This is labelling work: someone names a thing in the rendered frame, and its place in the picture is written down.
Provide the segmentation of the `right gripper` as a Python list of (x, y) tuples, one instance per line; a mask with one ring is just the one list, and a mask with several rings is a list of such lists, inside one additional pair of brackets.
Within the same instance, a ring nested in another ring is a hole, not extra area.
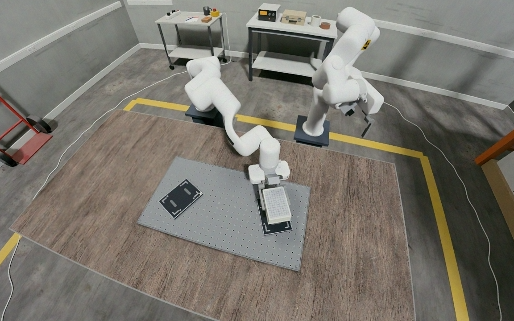
[[(283, 186), (285, 195), (287, 197), (288, 206), (291, 206), (290, 200), (288, 198), (288, 193), (287, 193), (287, 189), (286, 189), (286, 181), (285, 181), (285, 179), (288, 179), (289, 174), (290, 174), (290, 169), (288, 167), (288, 163), (286, 161), (282, 160), (281, 163), (279, 163), (279, 166), (277, 166), (277, 169), (275, 170), (275, 172), (277, 175), (283, 176), (283, 179), (280, 179), (283, 181), (280, 181), (279, 185)], [(261, 170), (261, 168), (259, 167), (259, 164), (249, 166), (249, 180), (252, 184), (262, 183), (262, 184), (258, 185), (258, 191), (259, 191), (259, 195), (260, 195), (262, 210), (266, 210), (265, 199), (262, 198), (261, 189), (264, 189), (265, 184), (268, 184), (268, 183), (266, 182), (265, 172), (263, 170)]]

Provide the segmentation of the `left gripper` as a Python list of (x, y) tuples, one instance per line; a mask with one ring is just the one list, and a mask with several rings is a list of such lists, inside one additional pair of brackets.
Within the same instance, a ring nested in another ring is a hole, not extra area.
[(364, 132), (361, 135), (363, 138), (365, 138), (369, 134), (370, 128), (373, 126), (373, 124), (375, 122), (375, 120), (371, 119), (370, 116), (379, 111), (380, 107), (382, 106), (382, 104), (384, 102), (384, 98), (361, 75), (352, 74), (352, 75), (348, 76), (348, 79), (357, 79), (357, 78), (362, 79), (366, 84), (366, 94), (365, 94), (366, 99), (359, 100), (359, 103), (358, 103), (358, 106), (362, 109), (362, 112), (366, 115), (366, 117), (365, 117), (366, 123), (369, 124), (369, 126), (364, 130)]

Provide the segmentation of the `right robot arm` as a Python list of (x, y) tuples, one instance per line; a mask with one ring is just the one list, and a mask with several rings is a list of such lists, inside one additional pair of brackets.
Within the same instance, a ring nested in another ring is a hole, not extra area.
[(283, 176), (275, 172), (278, 163), (281, 163), (279, 141), (261, 125), (255, 126), (240, 138), (233, 129), (232, 122), (241, 104), (221, 81), (218, 58), (194, 59), (186, 67), (191, 81), (184, 86), (184, 90), (197, 111), (208, 112), (216, 107), (224, 118), (224, 132), (230, 144), (243, 156), (251, 155), (260, 148), (259, 167), (265, 172), (266, 182), (269, 185), (280, 183)]

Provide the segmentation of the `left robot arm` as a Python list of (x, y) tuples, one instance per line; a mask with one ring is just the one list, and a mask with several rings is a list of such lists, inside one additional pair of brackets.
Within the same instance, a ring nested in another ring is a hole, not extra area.
[(337, 17), (341, 36), (329, 55), (312, 76), (313, 98), (303, 131), (309, 136), (320, 136), (329, 107), (341, 109), (345, 116), (353, 115), (359, 100), (365, 100), (366, 84), (360, 79), (349, 79), (361, 72), (352, 65), (369, 49), (380, 35), (372, 18), (355, 8), (345, 8)]

